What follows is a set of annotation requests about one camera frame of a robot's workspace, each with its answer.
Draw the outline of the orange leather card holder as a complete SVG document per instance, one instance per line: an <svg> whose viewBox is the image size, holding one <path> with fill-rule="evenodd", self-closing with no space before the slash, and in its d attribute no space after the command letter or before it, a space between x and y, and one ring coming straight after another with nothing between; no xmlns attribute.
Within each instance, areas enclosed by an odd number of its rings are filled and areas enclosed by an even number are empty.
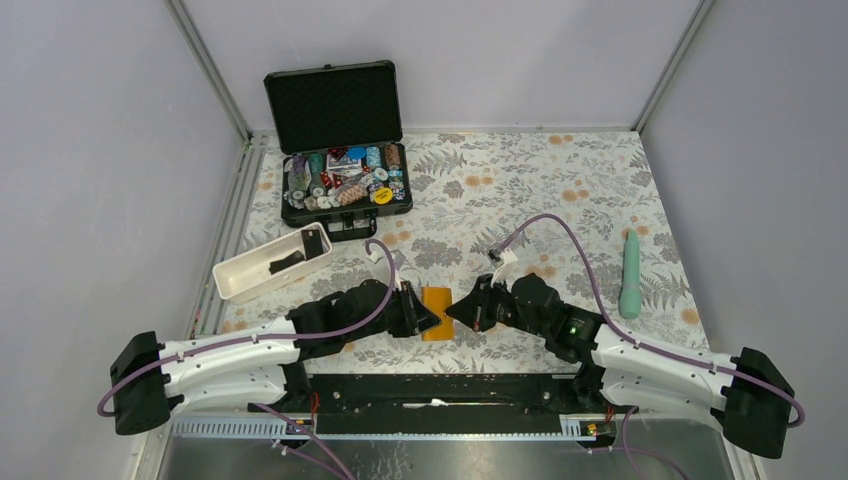
<svg viewBox="0 0 848 480"><path fill-rule="evenodd" d="M447 287L425 286L421 291L421 300L425 307L440 319L440 323L421 334L425 342L452 341L455 338L454 320L446 314L453 304L452 290Z"/></svg>

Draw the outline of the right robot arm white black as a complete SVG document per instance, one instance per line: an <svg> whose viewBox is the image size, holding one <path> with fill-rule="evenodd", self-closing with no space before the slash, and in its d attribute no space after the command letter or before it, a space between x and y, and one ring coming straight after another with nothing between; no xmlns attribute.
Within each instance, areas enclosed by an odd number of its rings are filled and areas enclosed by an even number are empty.
<svg viewBox="0 0 848 480"><path fill-rule="evenodd" d="M636 333L616 333L599 313L564 302L535 274L507 286L490 276L446 313L476 332L496 325L544 341L558 359L578 365L565 398L597 412L636 407L706 425L760 457L783 454L794 392L767 355L691 351Z"/></svg>

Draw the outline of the white rectangular plastic tray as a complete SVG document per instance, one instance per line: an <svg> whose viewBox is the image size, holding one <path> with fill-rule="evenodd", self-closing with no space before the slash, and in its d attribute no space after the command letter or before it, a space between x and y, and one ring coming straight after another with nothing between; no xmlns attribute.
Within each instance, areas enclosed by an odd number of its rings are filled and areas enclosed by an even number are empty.
<svg viewBox="0 0 848 480"><path fill-rule="evenodd" d="M271 261L281 259L295 250L303 253L300 231L304 228L321 228L324 254L309 261L271 275L268 267ZM273 241L253 248L213 267L213 278L218 296L234 304L243 304L330 265L334 258L332 242L320 222L308 224Z"/></svg>

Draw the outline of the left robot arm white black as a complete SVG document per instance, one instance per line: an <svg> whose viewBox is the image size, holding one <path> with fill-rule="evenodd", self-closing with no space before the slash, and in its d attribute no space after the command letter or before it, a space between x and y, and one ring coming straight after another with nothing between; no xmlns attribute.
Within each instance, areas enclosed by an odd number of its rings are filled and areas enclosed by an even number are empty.
<svg viewBox="0 0 848 480"><path fill-rule="evenodd" d="M390 289L366 280L242 333L161 343L144 332L113 362L106 396L113 409L100 404L98 413L113 418L116 434L129 436L184 411L274 403L296 411L314 398L305 361L371 335L413 337L440 323L409 282Z"/></svg>

